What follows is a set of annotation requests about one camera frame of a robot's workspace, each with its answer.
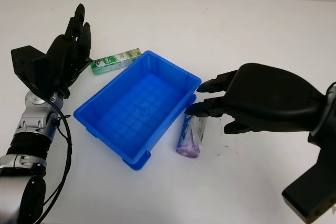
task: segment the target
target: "label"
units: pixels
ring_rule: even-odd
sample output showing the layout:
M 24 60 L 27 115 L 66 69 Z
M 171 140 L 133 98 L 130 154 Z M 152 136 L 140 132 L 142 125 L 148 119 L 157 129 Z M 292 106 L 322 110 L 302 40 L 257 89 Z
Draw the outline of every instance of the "label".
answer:
M 118 68 L 127 67 L 139 56 L 141 56 L 141 51 L 139 48 L 133 49 L 121 54 L 94 60 L 91 63 L 91 69 L 94 74 L 105 73 Z

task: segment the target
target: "blue plastic bin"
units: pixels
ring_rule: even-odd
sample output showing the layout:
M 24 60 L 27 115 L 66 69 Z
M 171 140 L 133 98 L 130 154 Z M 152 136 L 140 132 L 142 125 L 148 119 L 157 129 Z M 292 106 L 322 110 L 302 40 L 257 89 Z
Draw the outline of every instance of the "blue plastic bin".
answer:
M 150 150 L 184 108 L 200 78 L 146 51 L 74 112 L 95 137 L 140 170 Z

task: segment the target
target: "wire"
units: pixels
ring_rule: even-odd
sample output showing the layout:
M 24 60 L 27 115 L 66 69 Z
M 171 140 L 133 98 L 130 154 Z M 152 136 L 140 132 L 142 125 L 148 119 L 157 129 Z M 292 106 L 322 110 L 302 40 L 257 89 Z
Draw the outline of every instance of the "wire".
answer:
M 330 86 L 327 88 L 327 94 L 329 92 L 329 90 L 336 84 L 336 81 L 334 81 L 332 84 L 330 84 Z
M 67 178 L 67 175 L 69 173 L 70 167 L 71 167 L 71 155 L 72 155 L 72 140 L 71 140 L 71 133 L 70 133 L 70 128 L 69 128 L 69 124 L 67 122 L 67 118 L 69 117 L 69 115 L 64 116 L 63 113 L 61 112 L 61 110 L 51 101 L 49 100 L 45 100 L 47 103 L 49 103 L 58 113 L 58 115 L 60 116 L 60 119 L 62 119 L 62 121 L 64 122 L 64 126 L 67 132 L 67 135 L 65 136 L 61 130 L 59 129 L 59 123 L 57 125 L 57 129 L 58 132 L 66 139 L 67 144 L 68 144 L 68 149 L 67 149 L 67 159 L 66 159 L 66 163 L 65 163 L 65 168 L 64 168 L 64 173 L 63 173 L 63 177 L 61 182 L 59 183 L 58 187 L 56 188 L 56 190 L 52 193 L 52 195 L 44 202 L 43 205 L 45 205 L 46 203 L 48 203 L 52 197 L 52 201 L 50 202 L 49 206 L 47 207 L 47 209 L 45 210 L 45 212 L 41 215 L 41 217 L 35 222 L 35 224 L 41 224 L 41 222 L 43 221 L 43 219 L 48 215 L 48 213 L 50 212 L 50 210 L 52 209 L 52 207 L 54 206 L 58 196 L 60 195 L 65 180 Z
M 57 130 L 58 130 L 59 134 L 61 134 L 64 138 L 67 138 L 59 128 L 61 120 L 62 120 L 62 118 L 58 117 Z M 55 193 L 57 192 L 58 189 L 59 189 L 59 185 L 57 186 L 55 191 L 49 196 L 49 198 L 43 203 L 43 206 L 45 206 L 51 200 L 51 198 L 53 197 L 53 195 L 55 195 Z

